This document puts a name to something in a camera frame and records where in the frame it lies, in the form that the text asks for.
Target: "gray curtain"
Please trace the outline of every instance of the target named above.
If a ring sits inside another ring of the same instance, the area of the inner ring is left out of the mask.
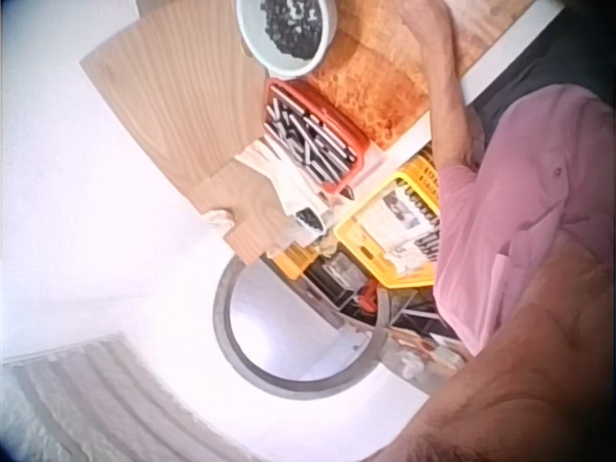
[[[0,438],[16,461],[247,462],[121,337],[2,366]]]

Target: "bare skin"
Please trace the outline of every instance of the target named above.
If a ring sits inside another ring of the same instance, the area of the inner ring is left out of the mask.
[[[465,165],[470,136],[447,7],[400,3],[423,50],[435,164]],[[594,460],[578,451],[613,409],[613,281],[612,266],[559,233],[513,318],[375,460],[419,460],[411,454],[426,438],[494,461]]]
[[[453,30],[442,0],[402,0],[399,11],[422,50],[437,170],[468,165],[471,132],[455,71]]]

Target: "black beans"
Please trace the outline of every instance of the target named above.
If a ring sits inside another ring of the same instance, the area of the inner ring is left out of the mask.
[[[266,34],[285,55],[311,60],[322,35],[321,8],[317,0],[262,0]]]

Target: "person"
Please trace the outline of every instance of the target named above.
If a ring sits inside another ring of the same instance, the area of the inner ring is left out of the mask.
[[[448,7],[400,12],[429,93],[437,309],[475,357],[374,460],[595,460],[613,409],[613,111],[575,85],[536,90],[475,168]]]

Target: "orange crate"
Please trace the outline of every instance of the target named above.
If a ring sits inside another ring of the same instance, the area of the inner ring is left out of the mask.
[[[297,244],[292,244],[287,250],[274,257],[273,262],[285,276],[295,281],[306,271],[312,262],[317,260],[318,256],[319,254],[312,247],[304,248]]]
[[[381,246],[364,230],[354,218],[375,200],[380,199],[380,193],[389,188],[392,183],[402,180],[409,185],[432,209],[440,216],[438,206],[438,180],[436,169],[425,155],[418,154],[405,166],[390,176],[379,188],[374,190],[364,201],[351,212],[350,218],[341,221],[334,234],[338,240],[359,260],[383,286],[388,289],[424,287],[434,285],[435,265],[432,262],[424,264],[412,274],[398,276],[394,265],[384,258]]]

